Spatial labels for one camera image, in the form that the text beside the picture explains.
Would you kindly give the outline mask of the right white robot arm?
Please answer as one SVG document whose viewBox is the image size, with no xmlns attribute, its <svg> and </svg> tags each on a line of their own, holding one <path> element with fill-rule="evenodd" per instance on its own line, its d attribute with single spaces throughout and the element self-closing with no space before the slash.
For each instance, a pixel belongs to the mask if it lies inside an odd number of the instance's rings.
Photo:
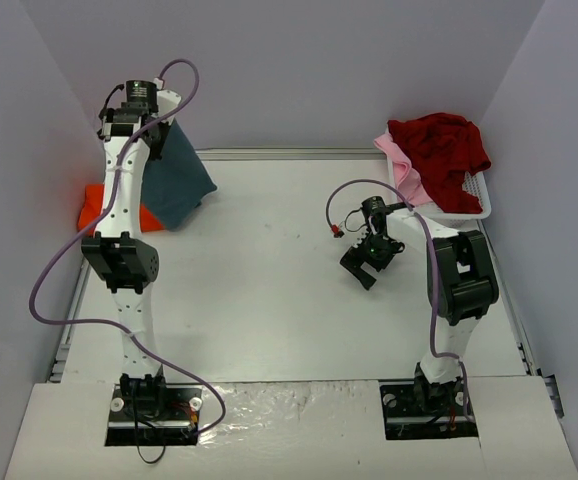
<svg viewBox="0 0 578 480">
<path fill-rule="evenodd" d="M 340 265 L 366 290 L 395 255 L 412 247 L 426 255 L 427 291 L 432 307 L 429 347 L 416 365 L 412 398 L 415 406 L 434 413 L 444 406 L 448 389 L 463 378 L 461 360 L 479 320 L 499 298 L 499 287 L 484 235 L 445 226 L 402 203 L 387 205 L 382 197 L 364 200 L 359 208 L 364 234 L 343 255 Z"/>
</svg>

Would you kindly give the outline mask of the blue-grey t shirt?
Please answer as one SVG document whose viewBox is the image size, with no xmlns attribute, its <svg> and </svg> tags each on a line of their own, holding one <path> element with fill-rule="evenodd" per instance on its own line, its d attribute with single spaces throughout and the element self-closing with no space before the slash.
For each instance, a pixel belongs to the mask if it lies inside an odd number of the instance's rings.
<svg viewBox="0 0 578 480">
<path fill-rule="evenodd" d="M 176 231 L 218 189 L 196 150 L 174 121 L 159 160 L 145 165 L 141 188 L 143 232 Z"/>
</svg>

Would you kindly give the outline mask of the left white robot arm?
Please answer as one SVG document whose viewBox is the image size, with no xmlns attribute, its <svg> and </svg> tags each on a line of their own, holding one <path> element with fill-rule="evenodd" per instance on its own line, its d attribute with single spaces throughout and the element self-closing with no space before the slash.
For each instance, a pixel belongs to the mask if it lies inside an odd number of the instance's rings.
<svg viewBox="0 0 578 480">
<path fill-rule="evenodd" d="M 159 144 L 159 124 L 141 128 L 159 116 L 157 86 L 149 81 L 125 83 L 126 100 L 101 113 L 99 137 L 105 153 L 103 207 L 108 214 L 82 241 L 81 250 L 110 291 L 122 334 L 120 398 L 130 415 L 154 421 L 170 406 L 163 367 L 135 343 L 155 348 L 152 286 L 159 273 L 157 250 L 142 240 L 140 198 L 151 148 Z"/>
</svg>

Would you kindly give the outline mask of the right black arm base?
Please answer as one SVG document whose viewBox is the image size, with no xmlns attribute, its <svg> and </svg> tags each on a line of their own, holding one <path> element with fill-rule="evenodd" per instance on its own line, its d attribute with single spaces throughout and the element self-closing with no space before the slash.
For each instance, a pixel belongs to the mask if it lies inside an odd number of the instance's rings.
<svg viewBox="0 0 578 480">
<path fill-rule="evenodd" d="M 478 427 L 464 415 L 462 383 L 441 386 L 424 405 L 413 380 L 379 383 L 388 441 L 477 438 Z"/>
</svg>

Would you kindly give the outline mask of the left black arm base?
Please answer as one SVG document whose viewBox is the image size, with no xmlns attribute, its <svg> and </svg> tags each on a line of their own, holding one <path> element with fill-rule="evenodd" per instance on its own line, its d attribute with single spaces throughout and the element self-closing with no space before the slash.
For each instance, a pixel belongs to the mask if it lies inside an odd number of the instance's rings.
<svg viewBox="0 0 578 480">
<path fill-rule="evenodd" d="M 129 393 L 116 386 L 110 402 L 106 447 L 195 446 L 203 405 L 202 390 L 191 385 L 168 385 L 161 406 L 137 399 L 137 422 Z"/>
</svg>

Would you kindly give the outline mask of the orange t shirt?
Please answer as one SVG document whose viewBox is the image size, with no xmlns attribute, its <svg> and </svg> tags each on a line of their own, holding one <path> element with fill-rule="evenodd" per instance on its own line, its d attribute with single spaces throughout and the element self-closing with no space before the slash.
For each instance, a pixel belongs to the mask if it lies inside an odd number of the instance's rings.
<svg viewBox="0 0 578 480">
<path fill-rule="evenodd" d="M 101 213 L 103 193 L 103 184 L 89 184 L 86 186 L 84 204 L 77 222 L 78 230 L 82 230 Z M 164 225 L 143 204 L 140 205 L 139 219 L 143 233 L 165 230 Z"/>
</svg>

